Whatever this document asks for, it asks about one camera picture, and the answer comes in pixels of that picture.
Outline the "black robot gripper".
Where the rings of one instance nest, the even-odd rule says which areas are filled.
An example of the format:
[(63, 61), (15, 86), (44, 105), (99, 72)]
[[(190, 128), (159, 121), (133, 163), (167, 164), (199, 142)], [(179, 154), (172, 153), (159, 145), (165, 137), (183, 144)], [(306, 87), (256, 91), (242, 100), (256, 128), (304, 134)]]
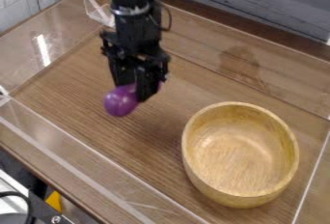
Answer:
[(161, 8), (139, 15), (115, 15), (115, 25), (115, 32), (100, 32), (101, 54), (108, 58), (115, 86), (135, 82), (136, 100), (144, 102), (160, 90), (168, 70), (170, 57), (160, 47), (165, 31)]

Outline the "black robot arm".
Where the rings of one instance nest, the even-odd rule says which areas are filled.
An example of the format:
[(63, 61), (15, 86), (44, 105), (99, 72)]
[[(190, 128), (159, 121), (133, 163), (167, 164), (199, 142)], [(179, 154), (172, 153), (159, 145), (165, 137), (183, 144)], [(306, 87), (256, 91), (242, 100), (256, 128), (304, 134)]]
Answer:
[(160, 46), (163, 3), (159, 0), (111, 0), (115, 31), (103, 30), (101, 54), (116, 87), (132, 85), (135, 97), (144, 102), (165, 82), (170, 56)]

